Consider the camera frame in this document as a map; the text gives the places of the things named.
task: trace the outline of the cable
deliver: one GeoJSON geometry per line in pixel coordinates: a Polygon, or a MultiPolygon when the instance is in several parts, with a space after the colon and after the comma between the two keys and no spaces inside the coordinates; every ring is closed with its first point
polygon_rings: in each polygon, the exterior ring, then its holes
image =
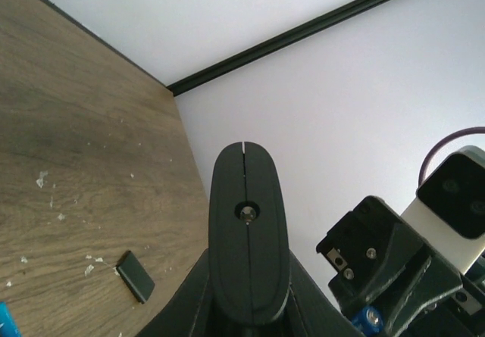
{"type": "Polygon", "coordinates": [[[475,134],[485,134],[485,126],[468,127],[467,129],[459,130],[441,139],[434,147],[432,147],[430,152],[427,153],[426,157],[424,158],[421,169],[419,170],[418,186],[423,184],[424,179],[426,178],[426,171],[427,168],[430,166],[431,160],[443,146],[445,146],[449,142],[452,142],[453,140],[461,138],[462,136],[475,134]]]}

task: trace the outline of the white debris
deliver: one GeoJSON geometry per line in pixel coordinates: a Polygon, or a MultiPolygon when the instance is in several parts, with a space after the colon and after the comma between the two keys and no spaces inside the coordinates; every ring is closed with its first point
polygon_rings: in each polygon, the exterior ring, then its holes
{"type": "Polygon", "coordinates": [[[39,173],[39,178],[36,180],[37,185],[42,188],[44,186],[44,177],[47,176],[49,172],[44,170],[39,173]]]}
{"type": "Polygon", "coordinates": [[[94,266],[93,265],[88,265],[88,267],[86,268],[86,270],[84,270],[84,276],[88,276],[92,270],[94,269],[94,266]]]}

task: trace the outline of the camera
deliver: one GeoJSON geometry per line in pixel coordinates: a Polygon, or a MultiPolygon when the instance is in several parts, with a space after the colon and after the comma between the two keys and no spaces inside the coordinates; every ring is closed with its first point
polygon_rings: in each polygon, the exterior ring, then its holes
{"type": "Polygon", "coordinates": [[[448,156],[401,217],[466,273],[485,252],[485,151],[467,146],[448,156]]]}

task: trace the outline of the white panel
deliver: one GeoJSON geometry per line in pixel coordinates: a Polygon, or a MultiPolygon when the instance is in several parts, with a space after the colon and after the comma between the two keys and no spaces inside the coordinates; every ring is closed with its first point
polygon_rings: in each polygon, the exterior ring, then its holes
{"type": "MultiPolygon", "coordinates": [[[[208,190],[219,151],[253,141],[280,175],[292,250],[327,293],[315,254],[366,195],[401,213],[442,137],[485,125],[485,0],[393,0],[177,97],[208,190]]],[[[438,159],[470,136],[443,149],[438,159]]]]}
{"type": "Polygon", "coordinates": [[[352,0],[50,0],[166,84],[352,0]]]}

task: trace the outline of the blue object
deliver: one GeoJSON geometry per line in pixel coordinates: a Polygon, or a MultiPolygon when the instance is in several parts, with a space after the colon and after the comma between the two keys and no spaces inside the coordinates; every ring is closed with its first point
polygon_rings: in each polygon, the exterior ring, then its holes
{"type": "Polygon", "coordinates": [[[7,305],[0,303],[0,336],[1,337],[21,337],[20,331],[10,315],[7,305]]]}
{"type": "Polygon", "coordinates": [[[384,328],[384,321],[374,307],[365,307],[352,318],[352,324],[366,336],[376,335],[384,328]]]}

